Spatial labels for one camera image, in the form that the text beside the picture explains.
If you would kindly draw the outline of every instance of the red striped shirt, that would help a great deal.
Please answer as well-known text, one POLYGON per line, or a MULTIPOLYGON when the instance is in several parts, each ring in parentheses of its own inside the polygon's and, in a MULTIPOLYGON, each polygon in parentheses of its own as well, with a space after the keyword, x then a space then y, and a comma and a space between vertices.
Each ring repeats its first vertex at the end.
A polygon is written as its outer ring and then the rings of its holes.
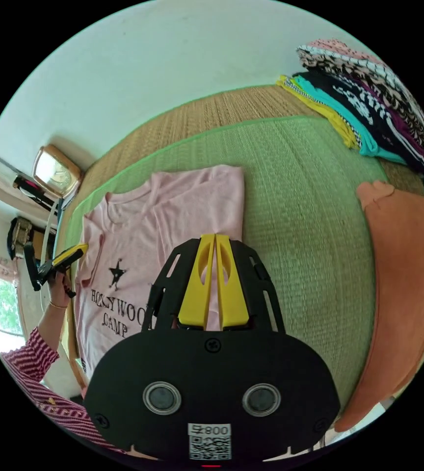
POLYGON ((49 419, 97 445, 125 453, 102 438, 83 406, 40 384, 52 363, 58 359, 58 353, 45 343, 37 328, 30 333, 23 347, 1 354, 1 359, 19 387, 49 419))

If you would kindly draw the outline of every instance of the tree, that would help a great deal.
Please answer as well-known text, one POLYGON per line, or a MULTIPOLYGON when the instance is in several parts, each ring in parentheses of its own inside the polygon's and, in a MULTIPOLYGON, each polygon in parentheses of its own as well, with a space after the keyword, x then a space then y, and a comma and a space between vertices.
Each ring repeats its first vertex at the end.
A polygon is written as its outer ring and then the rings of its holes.
POLYGON ((0 326, 13 334, 22 332, 16 290, 11 283, 5 281, 0 282, 0 326))

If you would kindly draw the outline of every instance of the qr code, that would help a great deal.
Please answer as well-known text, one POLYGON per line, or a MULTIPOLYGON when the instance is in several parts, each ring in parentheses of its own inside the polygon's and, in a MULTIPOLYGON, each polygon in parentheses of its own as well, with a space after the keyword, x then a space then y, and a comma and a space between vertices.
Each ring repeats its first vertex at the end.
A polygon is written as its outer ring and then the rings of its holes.
POLYGON ((232 437, 189 437, 191 460, 230 460, 232 437))

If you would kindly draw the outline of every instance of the clock face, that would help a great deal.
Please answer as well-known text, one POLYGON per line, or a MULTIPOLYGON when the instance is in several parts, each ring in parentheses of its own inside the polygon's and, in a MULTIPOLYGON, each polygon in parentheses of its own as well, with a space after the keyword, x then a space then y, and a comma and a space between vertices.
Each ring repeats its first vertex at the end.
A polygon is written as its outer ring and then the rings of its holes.
POLYGON ((63 165, 57 163, 50 180, 51 183, 55 184, 58 188, 66 188, 71 183, 71 174, 63 165))

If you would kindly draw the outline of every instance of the gold clock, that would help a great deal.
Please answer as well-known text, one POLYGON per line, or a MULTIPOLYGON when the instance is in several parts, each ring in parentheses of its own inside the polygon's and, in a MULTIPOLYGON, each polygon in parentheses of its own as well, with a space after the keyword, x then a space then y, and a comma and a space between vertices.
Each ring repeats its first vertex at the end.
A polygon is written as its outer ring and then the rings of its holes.
POLYGON ((67 198, 76 192, 81 180, 81 170, 57 147, 41 147, 34 163, 34 180, 58 198, 67 198))

